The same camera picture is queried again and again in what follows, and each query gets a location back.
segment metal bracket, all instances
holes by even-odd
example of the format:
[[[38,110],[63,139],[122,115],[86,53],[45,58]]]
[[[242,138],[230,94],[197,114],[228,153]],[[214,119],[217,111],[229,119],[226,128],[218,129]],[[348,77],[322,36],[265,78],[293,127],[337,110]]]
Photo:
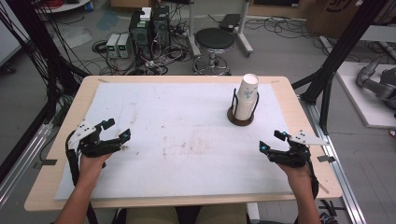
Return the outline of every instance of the metal bracket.
[[[67,145],[69,145],[70,148],[77,141],[83,139],[84,137],[90,135],[95,131],[96,131],[95,126],[91,125],[87,120],[84,119],[76,128],[74,134],[70,137],[70,140],[67,142]]]
[[[297,134],[292,135],[289,138],[290,141],[304,144],[304,145],[313,145],[313,146],[328,146],[330,143],[320,139],[313,134],[305,133],[303,130],[300,130]]]

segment metal stool leg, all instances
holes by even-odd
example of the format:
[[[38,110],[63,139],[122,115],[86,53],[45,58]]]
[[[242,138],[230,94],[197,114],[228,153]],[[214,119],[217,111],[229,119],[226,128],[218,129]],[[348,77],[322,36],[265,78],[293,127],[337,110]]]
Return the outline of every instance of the metal stool leg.
[[[227,62],[214,52],[210,52],[209,55],[200,56],[195,59],[192,69],[196,75],[230,75],[230,68]]]

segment paper cup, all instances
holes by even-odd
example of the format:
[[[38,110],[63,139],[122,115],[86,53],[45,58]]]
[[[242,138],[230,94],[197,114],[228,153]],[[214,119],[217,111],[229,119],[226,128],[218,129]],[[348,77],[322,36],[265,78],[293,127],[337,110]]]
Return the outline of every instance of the paper cup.
[[[257,99],[257,89],[259,87],[259,78],[254,74],[246,74],[242,79],[241,86],[239,87],[238,96],[239,100],[245,102],[255,102]]]
[[[236,108],[236,102],[233,103],[233,115],[235,116],[236,119],[239,120],[247,120],[250,119],[251,112],[253,111],[254,105],[256,104],[256,101],[253,102],[246,102],[239,100],[238,97],[238,107]]]

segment floor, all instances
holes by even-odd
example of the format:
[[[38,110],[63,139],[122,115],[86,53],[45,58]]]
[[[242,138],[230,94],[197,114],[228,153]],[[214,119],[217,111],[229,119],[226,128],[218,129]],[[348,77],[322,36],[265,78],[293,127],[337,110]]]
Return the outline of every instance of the floor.
[[[100,60],[98,54],[92,52],[92,44],[106,39],[110,33],[126,32],[129,25],[128,16],[130,13],[114,12],[108,8],[107,4],[102,4],[91,13],[76,9],[59,13],[55,18],[66,27],[84,27],[89,30],[92,40],[73,48],[73,51],[93,74],[99,74],[103,72],[102,69],[106,65]],[[221,21],[222,16],[213,16],[213,18]],[[197,28],[216,26],[216,23],[206,16],[196,18],[195,24]],[[264,27],[262,20],[256,19],[248,22],[245,35],[254,49],[249,58],[238,45],[222,55],[231,66],[233,76],[242,76],[246,73],[259,76],[285,76],[292,83],[320,68],[326,60],[326,50],[318,48],[320,44],[316,39],[286,31],[275,34],[271,32],[274,31],[273,25],[274,23],[268,23]],[[304,29],[299,21],[289,22],[288,25],[293,28],[298,27],[299,30]],[[359,43],[347,60],[368,63],[370,58],[385,55],[383,52],[373,52],[368,48],[371,46],[371,43]],[[383,56],[382,59],[383,63],[394,63],[388,56]],[[46,87],[27,56],[20,52],[11,59],[11,62],[17,72],[15,74],[2,72],[0,75],[2,92],[0,96],[0,122],[2,123],[0,161],[5,159],[46,103]],[[118,65],[126,67],[130,62],[130,60],[120,60]],[[192,61],[169,64],[166,75],[193,75],[191,65]],[[396,193],[394,191],[396,180],[391,173],[396,167],[395,139],[389,136],[389,130],[364,126],[337,78],[333,81],[328,123],[332,143],[366,223],[393,223],[396,219]],[[56,130],[57,127],[54,127],[49,139],[56,134]],[[49,148],[50,143],[43,148],[42,157],[46,156]],[[5,203],[1,203],[0,223],[50,223],[56,218],[57,212],[30,213],[23,208],[24,201],[39,172],[39,169],[34,168],[37,162],[39,162],[38,156],[29,165],[7,200],[3,198],[2,202]],[[341,200],[334,200],[333,203],[336,207],[344,207]],[[113,210],[98,210],[100,223],[110,223],[114,212]],[[297,214],[295,202],[259,203],[259,212],[262,220],[280,223],[292,223]],[[348,220],[345,211],[337,210],[337,215],[336,219],[340,223],[352,223]]]

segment round stool seat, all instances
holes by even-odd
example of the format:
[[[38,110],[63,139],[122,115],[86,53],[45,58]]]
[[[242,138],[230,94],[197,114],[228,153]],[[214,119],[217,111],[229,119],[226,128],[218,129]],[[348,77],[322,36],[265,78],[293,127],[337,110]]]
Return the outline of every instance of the round stool seat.
[[[218,28],[206,28],[196,33],[195,42],[205,49],[228,49],[233,46],[233,35]]]

